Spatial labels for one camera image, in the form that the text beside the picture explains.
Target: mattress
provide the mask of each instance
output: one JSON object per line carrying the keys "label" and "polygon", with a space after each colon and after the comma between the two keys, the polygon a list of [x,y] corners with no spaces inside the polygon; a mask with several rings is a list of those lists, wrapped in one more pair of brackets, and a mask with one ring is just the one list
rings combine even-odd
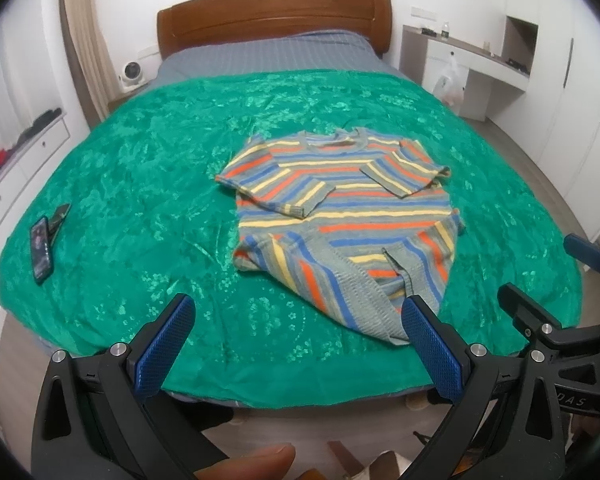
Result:
{"label": "mattress", "polygon": [[[0,304],[40,337],[88,355],[130,341],[178,292],[196,324],[165,389],[261,408],[325,405],[430,384],[413,348],[334,323],[262,272],[238,272],[235,195],[214,177],[258,132],[364,126],[419,140],[449,166],[466,225],[439,317],[496,354],[526,343],[499,309],[513,282],[578,322],[576,263],[532,191],[460,118],[379,72],[301,70],[193,78],[122,105],[60,164],[0,256]],[[70,202],[53,275],[31,275],[29,227]]]}
{"label": "mattress", "polygon": [[379,59],[363,36],[347,30],[318,30],[287,38],[181,50],[164,60],[148,91],[196,77],[315,68],[384,72],[405,77]]}

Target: blue gripper pad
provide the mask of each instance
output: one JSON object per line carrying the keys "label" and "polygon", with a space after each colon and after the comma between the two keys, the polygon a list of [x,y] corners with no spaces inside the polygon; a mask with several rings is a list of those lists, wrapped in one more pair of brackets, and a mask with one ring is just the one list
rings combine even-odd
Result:
{"label": "blue gripper pad", "polygon": [[402,304],[402,327],[440,396],[454,404],[462,397],[460,363],[411,298]]}
{"label": "blue gripper pad", "polygon": [[184,294],[182,296],[180,303],[138,359],[134,377],[136,399],[144,400],[158,393],[193,328],[196,319],[193,300]]}
{"label": "blue gripper pad", "polygon": [[566,235],[563,246],[569,256],[600,273],[600,247],[575,234]]}

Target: human hand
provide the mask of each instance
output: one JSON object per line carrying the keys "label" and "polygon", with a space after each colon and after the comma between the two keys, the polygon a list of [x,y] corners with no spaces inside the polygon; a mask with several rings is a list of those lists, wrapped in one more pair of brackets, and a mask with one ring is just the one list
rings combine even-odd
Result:
{"label": "human hand", "polygon": [[196,471],[198,480],[282,480],[296,458],[291,444],[274,444]]}

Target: floor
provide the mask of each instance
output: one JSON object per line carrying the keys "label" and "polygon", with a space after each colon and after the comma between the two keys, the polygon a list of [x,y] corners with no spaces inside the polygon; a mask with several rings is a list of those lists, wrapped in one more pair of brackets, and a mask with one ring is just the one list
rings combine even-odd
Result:
{"label": "floor", "polygon": [[[490,121],[469,122],[524,178],[565,234],[584,234],[552,184],[503,131]],[[582,276],[581,325],[589,326],[600,323],[600,275],[583,271]],[[14,455],[27,467],[33,418],[47,362],[48,355],[34,335],[8,315],[0,341],[0,423]],[[433,434],[445,413],[445,406],[408,410],[400,397],[327,408],[240,410],[233,421],[208,430],[206,435],[229,456],[291,440],[298,449],[298,458],[288,478],[317,467],[328,478],[340,479],[343,471],[327,450],[328,440],[342,441],[365,464],[387,449],[413,459],[422,448],[413,432]]]}

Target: wooden headboard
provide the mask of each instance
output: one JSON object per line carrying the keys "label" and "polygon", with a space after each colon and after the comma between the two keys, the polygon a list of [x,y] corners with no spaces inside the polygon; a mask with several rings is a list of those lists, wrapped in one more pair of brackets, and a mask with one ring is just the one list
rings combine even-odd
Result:
{"label": "wooden headboard", "polygon": [[158,45],[167,56],[192,46],[282,38],[342,28],[389,50],[391,0],[189,0],[158,12]]}

